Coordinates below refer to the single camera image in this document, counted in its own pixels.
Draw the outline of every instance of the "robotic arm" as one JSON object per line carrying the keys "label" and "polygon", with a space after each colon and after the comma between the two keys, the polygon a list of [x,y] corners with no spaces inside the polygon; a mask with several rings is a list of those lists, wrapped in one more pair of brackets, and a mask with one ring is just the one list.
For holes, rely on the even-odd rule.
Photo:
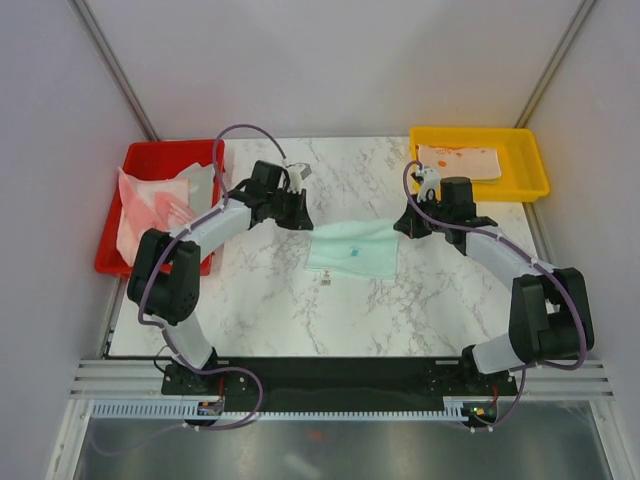
{"label": "robotic arm", "polygon": [[[460,177],[441,181],[430,168],[418,170],[413,178],[420,185],[419,193],[411,196],[413,203],[435,222],[425,220],[409,204],[394,228],[409,238],[444,233],[447,242],[462,255],[483,265],[511,291],[508,332],[463,350],[462,364],[469,375],[491,374],[578,353],[579,334],[568,305],[550,279],[523,258],[530,256],[508,240],[496,222],[476,215],[471,181]],[[436,198],[438,187],[440,200]],[[579,314],[587,350],[591,350],[594,335],[582,274],[575,268],[558,269],[542,261],[536,264],[566,289]]]}
{"label": "robotic arm", "polygon": [[[268,218],[290,230],[312,230],[306,207],[303,180],[311,173],[306,164],[286,168],[256,162],[251,178],[229,192],[224,210],[183,236],[165,263],[170,272],[160,272],[144,305],[152,323],[164,329],[177,361],[202,369],[215,359],[215,349],[204,337],[195,315],[200,288],[200,262],[231,237],[253,228]],[[511,311],[508,332],[462,352],[462,365],[469,376],[492,374],[532,362],[565,357],[580,350],[580,335],[570,309],[549,278],[552,275],[568,292],[575,305],[587,340],[593,347],[593,327],[584,278],[574,268],[557,269],[537,262],[534,266],[501,245],[506,236],[489,217],[478,217],[471,182],[467,178],[447,178],[432,169],[418,170],[414,179],[420,191],[394,228],[410,238],[433,232],[445,234],[447,242],[463,255],[486,267],[510,289]],[[440,187],[441,198],[436,198]],[[140,242],[127,288],[128,297],[140,305],[143,292],[161,254],[179,231],[147,231]]]}
{"label": "robotic arm", "polygon": [[[164,329],[178,361],[202,369],[215,349],[207,341],[195,314],[200,293],[200,263],[231,237],[273,218],[289,230],[313,230],[302,181],[311,174],[307,164],[286,168],[256,162],[251,178],[229,192],[224,210],[187,233],[175,245],[166,263],[170,272],[160,272],[151,288],[144,313]],[[147,281],[162,252],[183,228],[169,233],[155,229],[142,236],[127,295],[140,305]]]}

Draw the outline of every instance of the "table surface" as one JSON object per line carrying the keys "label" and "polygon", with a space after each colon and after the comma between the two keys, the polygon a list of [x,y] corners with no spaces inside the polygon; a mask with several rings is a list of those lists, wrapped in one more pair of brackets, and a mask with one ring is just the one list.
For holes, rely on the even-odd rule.
{"label": "table surface", "polygon": [[[406,137],[283,139],[287,162],[311,164],[305,186],[316,226],[346,220],[398,219],[406,199]],[[229,140],[230,186],[256,160],[280,163],[267,140]],[[518,203],[479,203],[526,250],[535,247]],[[201,281],[196,313],[219,355],[459,355],[462,348],[507,330],[510,294],[443,235],[400,236],[395,280],[369,280],[305,270],[307,232],[266,221],[228,241]],[[123,299],[112,356],[153,356],[160,331],[139,325],[137,306]]]}

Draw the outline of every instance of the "gray wall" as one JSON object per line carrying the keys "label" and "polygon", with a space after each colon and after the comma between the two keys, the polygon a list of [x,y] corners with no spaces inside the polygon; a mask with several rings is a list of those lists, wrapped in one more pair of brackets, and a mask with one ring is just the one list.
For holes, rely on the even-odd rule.
{"label": "gray wall", "polygon": [[640,458],[640,3],[600,2],[531,127],[552,254],[585,274],[598,355]]}
{"label": "gray wall", "polygon": [[87,0],[164,138],[510,126],[579,0]]}
{"label": "gray wall", "polygon": [[42,478],[113,279],[93,257],[141,134],[65,0],[0,3],[0,477]]}

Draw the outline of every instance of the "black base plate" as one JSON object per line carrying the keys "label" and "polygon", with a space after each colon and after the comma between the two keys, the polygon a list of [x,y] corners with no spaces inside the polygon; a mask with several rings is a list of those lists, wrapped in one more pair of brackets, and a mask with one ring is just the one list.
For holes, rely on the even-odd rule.
{"label": "black base plate", "polygon": [[[506,372],[465,378],[459,357],[217,357],[207,368],[244,367],[263,384],[263,412],[441,411],[445,396],[486,396],[496,385],[515,395]],[[163,395],[220,393],[224,377],[225,411],[247,412],[258,388],[246,375],[202,377],[173,363],[166,368]]]}

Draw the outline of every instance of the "yellow plastic bin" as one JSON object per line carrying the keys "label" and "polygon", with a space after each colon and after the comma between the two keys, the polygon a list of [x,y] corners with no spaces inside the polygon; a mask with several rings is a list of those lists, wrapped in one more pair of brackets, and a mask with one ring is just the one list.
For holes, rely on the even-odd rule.
{"label": "yellow plastic bin", "polygon": [[449,148],[494,148],[502,176],[491,183],[474,183],[473,198],[489,202],[535,202],[549,194],[549,182],[531,130],[525,128],[413,127],[411,156],[418,145]]}

